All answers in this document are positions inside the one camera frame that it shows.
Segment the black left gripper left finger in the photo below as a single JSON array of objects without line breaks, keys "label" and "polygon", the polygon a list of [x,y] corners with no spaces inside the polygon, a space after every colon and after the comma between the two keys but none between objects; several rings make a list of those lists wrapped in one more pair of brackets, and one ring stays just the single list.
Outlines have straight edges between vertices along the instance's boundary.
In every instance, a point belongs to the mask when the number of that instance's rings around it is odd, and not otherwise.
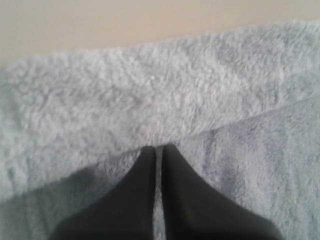
[{"label": "black left gripper left finger", "polygon": [[64,220],[51,240],[152,240],[156,150],[141,152],[125,177],[101,199]]}]

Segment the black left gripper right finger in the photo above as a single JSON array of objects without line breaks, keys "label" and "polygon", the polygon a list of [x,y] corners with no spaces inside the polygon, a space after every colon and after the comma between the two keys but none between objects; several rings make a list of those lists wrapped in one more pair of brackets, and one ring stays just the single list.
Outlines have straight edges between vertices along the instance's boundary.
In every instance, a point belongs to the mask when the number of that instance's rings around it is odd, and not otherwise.
[{"label": "black left gripper right finger", "polygon": [[168,240],[280,240],[270,220],[203,180],[173,145],[162,150],[161,192]]}]

